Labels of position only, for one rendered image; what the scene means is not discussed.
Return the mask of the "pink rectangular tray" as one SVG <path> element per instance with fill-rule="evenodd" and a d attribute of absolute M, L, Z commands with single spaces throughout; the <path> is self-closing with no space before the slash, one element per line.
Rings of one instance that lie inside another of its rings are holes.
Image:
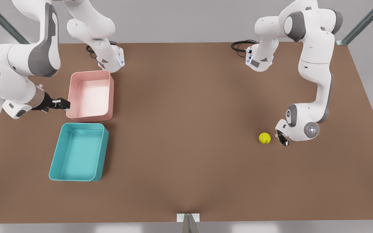
<path fill-rule="evenodd" d="M 77 123 L 109 121 L 113 117 L 114 80 L 107 70 L 71 75 L 66 116 Z"/>

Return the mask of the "teal rectangular tray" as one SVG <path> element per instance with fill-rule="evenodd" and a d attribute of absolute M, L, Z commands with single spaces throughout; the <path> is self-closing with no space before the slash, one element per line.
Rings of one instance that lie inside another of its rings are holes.
<path fill-rule="evenodd" d="M 98 182 L 102 178 L 109 131 L 100 123 L 61 127 L 51 163 L 53 181 Z"/>

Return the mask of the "silver frame post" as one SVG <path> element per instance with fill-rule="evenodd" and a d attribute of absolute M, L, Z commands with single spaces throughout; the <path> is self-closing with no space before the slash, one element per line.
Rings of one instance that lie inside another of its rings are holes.
<path fill-rule="evenodd" d="M 336 41 L 337 46 L 348 46 L 364 29 L 373 21 L 373 8 L 355 25 L 354 28 L 340 41 Z"/>
<path fill-rule="evenodd" d="M 199 213 L 178 213 L 176 221 L 182 222 L 182 233 L 199 233 L 197 222 L 200 222 Z"/>
<path fill-rule="evenodd" d="M 9 33 L 18 43 L 30 44 L 30 42 L 0 13 L 0 26 Z"/>

